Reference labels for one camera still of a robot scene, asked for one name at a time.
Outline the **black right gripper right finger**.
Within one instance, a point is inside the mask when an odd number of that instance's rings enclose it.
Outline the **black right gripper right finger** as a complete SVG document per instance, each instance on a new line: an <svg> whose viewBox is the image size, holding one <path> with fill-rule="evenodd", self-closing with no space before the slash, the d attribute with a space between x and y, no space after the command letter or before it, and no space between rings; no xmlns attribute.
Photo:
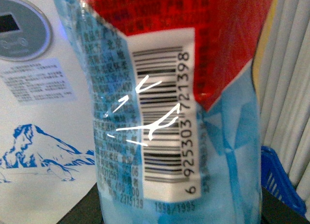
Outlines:
<svg viewBox="0 0 310 224"><path fill-rule="evenodd" d="M262 224L310 224L310 222L275 198L262 187Z"/></svg>

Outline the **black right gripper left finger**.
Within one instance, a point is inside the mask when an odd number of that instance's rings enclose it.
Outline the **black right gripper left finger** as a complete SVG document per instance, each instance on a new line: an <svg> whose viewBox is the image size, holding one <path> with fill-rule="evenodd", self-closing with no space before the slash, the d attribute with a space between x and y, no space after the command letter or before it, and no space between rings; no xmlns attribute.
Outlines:
<svg viewBox="0 0 310 224"><path fill-rule="evenodd" d="M97 184L65 214L58 224L103 224Z"/></svg>

